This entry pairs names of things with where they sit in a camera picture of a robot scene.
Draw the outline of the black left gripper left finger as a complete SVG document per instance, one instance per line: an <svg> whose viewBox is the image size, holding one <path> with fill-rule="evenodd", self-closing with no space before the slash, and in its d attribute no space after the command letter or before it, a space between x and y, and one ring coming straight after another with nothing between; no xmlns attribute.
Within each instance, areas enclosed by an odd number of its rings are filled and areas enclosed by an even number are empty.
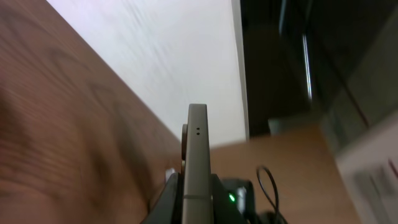
<svg viewBox="0 0 398 224"><path fill-rule="evenodd" d="M167 181L160 197L141 224L181 224L183 176L174 173Z"/></svg>

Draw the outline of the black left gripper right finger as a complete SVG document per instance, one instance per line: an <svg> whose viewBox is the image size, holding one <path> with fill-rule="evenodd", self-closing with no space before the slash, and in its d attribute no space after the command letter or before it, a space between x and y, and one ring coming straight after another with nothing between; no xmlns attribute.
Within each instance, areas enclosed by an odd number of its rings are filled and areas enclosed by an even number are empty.
<svg viewBox="0 0 398 224"><path fill-rule="evenodd" d="M211 174L214 224L247 224L216 174Z"/></svg>

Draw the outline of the white power strip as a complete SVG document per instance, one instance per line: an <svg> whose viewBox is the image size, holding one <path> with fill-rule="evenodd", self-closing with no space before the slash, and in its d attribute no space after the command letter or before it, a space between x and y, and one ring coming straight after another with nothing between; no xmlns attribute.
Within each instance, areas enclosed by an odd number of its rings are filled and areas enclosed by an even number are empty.
<svg viewBox="0 0 398 224"><path fill-rule="evenodd" d="M346 147L336 163L361 222L397 224L397 113Z"/></svg>

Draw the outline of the Galaxy smartphone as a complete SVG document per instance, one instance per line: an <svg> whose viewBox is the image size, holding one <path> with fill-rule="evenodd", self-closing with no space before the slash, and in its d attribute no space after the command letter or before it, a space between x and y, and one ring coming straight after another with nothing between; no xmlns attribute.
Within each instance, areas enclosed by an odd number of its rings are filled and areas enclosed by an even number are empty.
<svg viewBox="0 0 398 224"><path fill-rule="evenodd" d="M212 224L211 166L205 104L190 104L183 190L183 224Z"/></svg>

